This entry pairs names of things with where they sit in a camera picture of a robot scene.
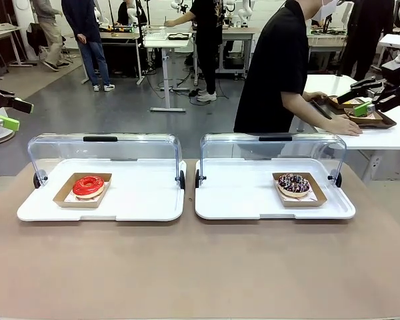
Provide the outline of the person's right hand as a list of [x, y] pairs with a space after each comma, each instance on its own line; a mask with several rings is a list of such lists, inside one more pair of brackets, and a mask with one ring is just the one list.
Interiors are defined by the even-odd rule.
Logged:
[[359, 136], [363, 133], [356, 123], [344, 117], [335, 117], [330, 120], [327, 130], [336, 135]]

